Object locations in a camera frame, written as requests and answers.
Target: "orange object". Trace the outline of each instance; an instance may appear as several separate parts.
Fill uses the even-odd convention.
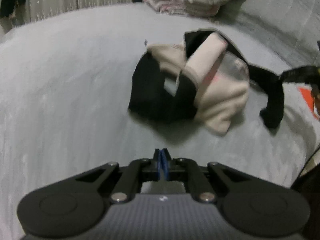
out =
[[[311,95],[311,90],[306,88],[299,87],[300,93],[302,94],[305,102],[307,103],[310,111],[313,113],[314,117],[316,119],[319,119],[319,117],[315,114],[315,99]]]

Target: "gray carbon fiber panel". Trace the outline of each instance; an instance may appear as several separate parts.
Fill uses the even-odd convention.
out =
[[[68,240],[267,240],[230,226],[215,205],[194,201],[190,194],[137,194],[126,204],[113,205],[90,231]],[[296,234],[277,240],[303,240]],[[44,240],[27,236],[23,240]]]

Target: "beige fabric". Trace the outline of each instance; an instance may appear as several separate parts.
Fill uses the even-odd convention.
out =
[[[159,62],[161,71],[166,71],[178,76],[186,65],[184,41],[179,45],[149,45],[147,51]]]
[[[205,89],[198,90],[195,119],[212,131],[225,134],[231,124],[231,117],[242,111],[247,103],[248,90],[248,82],[235,81],[217,73]]]
[[[195,86],[199,88],[202,80],[209,73],[213,64],[226,48],[227,43],[219,34],[210,34],[189,58],[186,67],[183,70],[183,74],[190,78]]]
[[[248,100],[249,75],[246,64],[227,52],[224,39],[211,34],[186,61],[185,44],[153,44],[147,51],[161,71],[178,76],[182,70],[198,87],[195,119],[216,133],[225,134],[231,117],[243,110]]]

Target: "round black pad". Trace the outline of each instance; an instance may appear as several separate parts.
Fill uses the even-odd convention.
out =
[[[17,213],[26,233],[45,238],[65,238],[87,231],[99,222],[104,203],[98,193],[48,193],[25,196]]]
[[[302,229],[310,215],[307,201],[297,192],[269,184],[261,190],[254,182],[241,183],[241,192],[230,192],[222,212],[235,228],[254,236],[289,236]]]

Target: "gray bedsheet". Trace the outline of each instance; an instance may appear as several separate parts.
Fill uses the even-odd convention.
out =
[[[233,0],[222,18],[277,52],[291,66],[320,64],[320,0]]]
[[[230,26],[117,5],[75,11],[9,32],[0,43],[0,239],[17,240],[18,201],[35,188],[108,161],[127,165],[167,147],[173,157],[216,161],[290,186],[320,142],[294,85],[285,85],[277,133],[259,111],[267,97],[250,89],[244,112],[224,137],[193,122],[152,125],[127,111],[131,77],[145,41],[179,43],[185,31],[217,27],[247,59],[276,72],[289,66]]]

